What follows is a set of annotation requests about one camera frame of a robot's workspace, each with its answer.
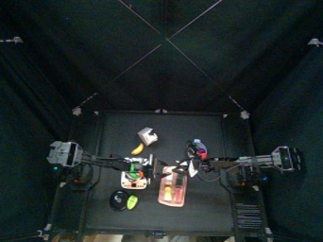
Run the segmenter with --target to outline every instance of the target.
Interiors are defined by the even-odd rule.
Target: plastic bottle
[[[200,142],[199,139],[195,139],[194,142],[188,142],[188,156],[198,156],[202,159],[207,158],[207,146]]]

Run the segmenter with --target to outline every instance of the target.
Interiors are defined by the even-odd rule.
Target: yellow banana
[[[140,143],[140,145],[138,146],[138,148],[131,151],[131,155],[139,155],[143,152],[144,147],[146,147],[144,144]]]

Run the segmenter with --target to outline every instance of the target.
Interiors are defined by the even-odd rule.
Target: pink object
[[[178,177],[172,172],[176,166],[166,166],[164,174],[170,174],[160,181],[158,201],[171,207],[183,207],[187,191],[187,176]]]

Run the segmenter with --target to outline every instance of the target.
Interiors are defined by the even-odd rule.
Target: green object
[[[138,197],[131,195],[127,199],[127,208],[131,210],[138,203]]]
[[[138,172],[135,171],[135,164],[131,164],[131,166],[129,166],[128,176],[134,179],[140,178],[140,176],[138,175]]]

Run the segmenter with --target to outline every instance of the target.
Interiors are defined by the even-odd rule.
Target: wall
[[[278,146],[303,152],[303,170],[276,172],[266,189],[271,227],[300,241],[323,240],[322,113],[323,48],[314,46],[252,115],[258,154],[268,154]]]
[[[4,25],[0,32],[16,36]],[[47,224],[55,184],[45,157],[51,143],[67,139],[72,117],[32,57],[27,44],[0,43],[1,238]]]

